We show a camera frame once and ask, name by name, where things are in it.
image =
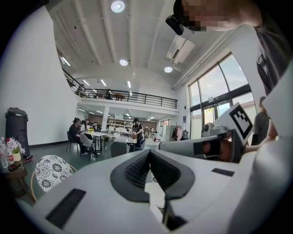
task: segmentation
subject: gray floor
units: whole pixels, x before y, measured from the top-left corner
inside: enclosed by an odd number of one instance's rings
[[[45,155],[56,155],[61,158],[63,158],[67,163],[69,163],[71,166],[76,168],[77,170],[81,169],[82,167],[85,167],[87,165],[90,165],[92,163],[99,163],[99,161],[107,160],[111,158],[111,152],[110,152],[110,145],[112,144],[112,141],[106,142],[106,149],[104,148],[103,144],[103,152],[98,155],[98,158],[91,158],[91,161],[88,161],[88,155],[86,156],[79,156],[77,154],[76,145],[71,145],[71,149],[68,147],[68,150],[66,152],[66,146],[67,144],[58,144],[54,146],[47,146],[47,147],[40,147],[31,149],[31,154],[33,155],[33,159],[30,162],[26,163],[27,168],[27,176],[25,178],[27,185],[30,187],[30,181],[33,174],[33,171],[35,170],[35,166],[37,162]],[[156,145],[146,145],[145,149],[158,149],[158,146]],[[36,196],[36,199],[40,199],[45,193],[42,191],[40,186],[38,185],[38,182],[36,180],[36,177],[33,177],[33,190]],[[21,198],[22,200],[26,201],[30,205],[33,203],[28,199],[27,196],[23,196]]]

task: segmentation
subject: ceiling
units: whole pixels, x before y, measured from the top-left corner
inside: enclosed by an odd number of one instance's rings
[[[121,13],[111,10],[113,0],[62,0],[49,9],[54,22],[54,36],[59,55],[71,66],[61,64],[74,78],[100,87],[103,79],[111,89],[134,87],[142,82],[161,82],[172,86],[221,32],[185,30],[183,37],[194,43],[184,62],[174,65],[167,58],[176,33],[165,19],[173,13],[175,0],[123,0]],[[120,59],[129,61],[127,67]],[[172,73],[164,68],[173,67]]]
[[[91,112],[94,113],[96,115],[103,115],[97,111],[103,112],[105,107],[104,106],[96,106],[96,105],[85,105],[85,104],[79,104],[78,105],[79,109],[82,109],[86,112]],[[171,115],[167,115],[167,114],[162,114],[162,113],[154,113],[154,112],[147,112],[147,111],[139,111],[139,110],[129,110],[129,109],[124,109],[124,108],[116,108],[116,107],[110,107],[109,110],[109,115],[111,117],[114,117],[115,114],[120,114],[120,115],[125,115],[126,113],[128,113],[130,115],[130,117],[133,118],[139,118],[140,120],[147,120],[150,119],[151,117],[154,117],[153,120],[156,121],[157,119],[161,119],[161,118],[168,118]]]

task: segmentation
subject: black metal railing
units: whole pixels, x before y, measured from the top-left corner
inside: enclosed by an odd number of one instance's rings
[[[121,90],[86,89],[84,85],[76,81],[69,73],[67,73],[65,70],[63,71],[67,82],[71,87],[71,90],[80,97],[128,101],[154,106],[169,107],[174,109],[177,108],[177,100],[172,98]]]

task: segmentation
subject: floral patterned cushion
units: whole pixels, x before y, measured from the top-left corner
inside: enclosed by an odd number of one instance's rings
[[[44,192],[48,192],[72,174],[70,165],[55,155],[42,157],[36,165],[36,178]]]

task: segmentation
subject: air conditioner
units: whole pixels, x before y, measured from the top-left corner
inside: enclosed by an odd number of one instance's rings
[[[174,64],[183,63],[194,46],[194,43],[191,41],[176,36],[168,51],[167,58],[172,59]]]

